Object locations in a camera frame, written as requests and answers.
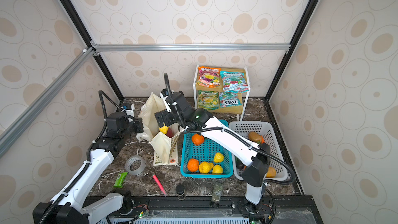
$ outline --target dark marble table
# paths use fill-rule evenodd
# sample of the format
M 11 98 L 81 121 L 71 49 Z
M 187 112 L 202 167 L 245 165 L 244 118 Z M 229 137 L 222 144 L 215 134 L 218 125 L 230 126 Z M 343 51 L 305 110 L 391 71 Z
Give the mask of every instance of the dark marble table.
M 187 99 L 194 106 L 193 98 Z M 134 116 L 138 116 L 147 98 L 130 98 L 125 101 L 135 105 Z M 218 119 L 228 121 L 228 123 L 237 120 L 236 114 L 216 113 L 214 115 Z M 249 98 L 243 120 L 269 122 L 262 99 Z M 125 163 L 133 155 L 140 155 L 146 163 L 146 167 L 140 175 L 134 176 L 128 174 L 125 178 L 123 189 L 130 190 L 133 196 L 162 195 L 158 185 L 152 178 L 153 174 L 158 177 L 169 196 L 176 195 L 176 186 L 180 183 L 185 186 L 187 196 L 209 196 L 212 194 L 214 182 L 216 181 L 224 185 L 223 195 L 245 195 L 246 183 L 238 180 L 234 175 L 223 179 L 183 177 L 180 173 L 182 145 L 183 135 L 180 135 L 178 140 L 178 166 L 153 166 L 154 149 L 152 146 L 146 140 L 138 141 L 135 135 L 132 135 L 131 138 L 126 140 L 126 146 L 121 150 L 116 159 L 102 173 L 90 191 L 89 196 L 105 196 L 114 189 L 113 184 L 117 175 L 125 172 Z M 271 183 L 267 188 L 273 195 L 294 195 L 292 185 L 282 186 Z

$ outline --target tape roll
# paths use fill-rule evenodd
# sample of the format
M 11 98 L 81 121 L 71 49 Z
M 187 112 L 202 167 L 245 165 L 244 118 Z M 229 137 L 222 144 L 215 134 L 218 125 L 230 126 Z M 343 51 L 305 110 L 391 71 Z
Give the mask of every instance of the tape roll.
M 130 170 L 130 166 L 135 161 L 141 161 L 140 167 L 138 167 L 138 169 L 135 169 L 135 170 Z M 126 165 L 125 165 L 125 169 L 130 174 L 139 175 L 141 172 L 144 171 L 144 168 L 145 168 L 145 162 L 144 162 L 144 159 L 141 156 L 134 155 L 134 156 L 130 157 L 129 159 L 127 159 L 127 162 L 126 162 Z

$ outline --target patterned wall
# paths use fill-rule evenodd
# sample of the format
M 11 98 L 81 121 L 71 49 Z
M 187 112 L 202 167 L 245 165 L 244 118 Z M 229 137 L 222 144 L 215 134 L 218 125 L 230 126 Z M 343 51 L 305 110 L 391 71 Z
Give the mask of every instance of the patterned wall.
M 0 158 L 0 223 L 32 223 L 38 202 L 48 202 L 86 159 L 103 126 L 98 98 L 116 96 L 90 58 Z M 108 114 L 115 110 L 105 99 Z
M 74 0 L 100 44 L 290 42 L 308 0 Z
M 0 0 L 0 134 L 81 52 L 57 0 Z
M 250 96 L 265 96 L 281 63 L 284 50 L 206 52 L 103 52 L 124 96 L 159 95 L 168 73 L 172 90 L 193 96 L 196 64 L 214 67 L 247 66 Z
M 397 0 L 321 0 L 272 96 L 326 224 L 398 220 L 397 14 Z

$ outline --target red marker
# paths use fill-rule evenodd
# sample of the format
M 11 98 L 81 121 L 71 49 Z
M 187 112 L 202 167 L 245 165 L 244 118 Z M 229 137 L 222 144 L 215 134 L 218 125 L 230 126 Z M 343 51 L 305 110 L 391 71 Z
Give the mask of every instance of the red marker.
M 164 190 L 162 184 L 159 182 L 159 179 L 156 177 L 155 174 L 153 174 L 152 177 L 153 177 L 153 179 L 155 179 L 155 182 L 158 184 L 160 190 L 163 192 L 164 196 L 166 197 L 166 196 L 167 196 L 167 193 L 166 193 L 166 191 Z

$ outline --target blue basket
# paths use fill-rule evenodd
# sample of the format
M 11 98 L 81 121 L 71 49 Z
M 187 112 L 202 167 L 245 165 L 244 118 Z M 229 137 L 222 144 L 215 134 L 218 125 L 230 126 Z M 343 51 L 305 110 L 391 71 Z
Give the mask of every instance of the blue basket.
M 228 122 L 220 120 L 223 125 L 228 127 Z M 182 146 L 182 157 L 181 157 L 181 174 L 184 177 L 195 177 L 195 178 L 223 178 L 230 177 L 234 173 L 232 168 L 232 154 L 227 149 L 214 142 L 211 139 L 205 138 L 205 141 L 200 145 L 196 146 L 192 143 L 193 133 L 187 133 L 184 135 L 184 144 Z M 221 163 L 214 163 L 214 155 L 216 152 L 220 152 L 224 155 L 224 160 Z M 187 169 L 188 161 L 191 158 L 195 158 L 201 162 L 212 162 L 214 165 L 219 164 L 223 168 L 221 175 L 201 174 L 199 171 L 190 172 Z

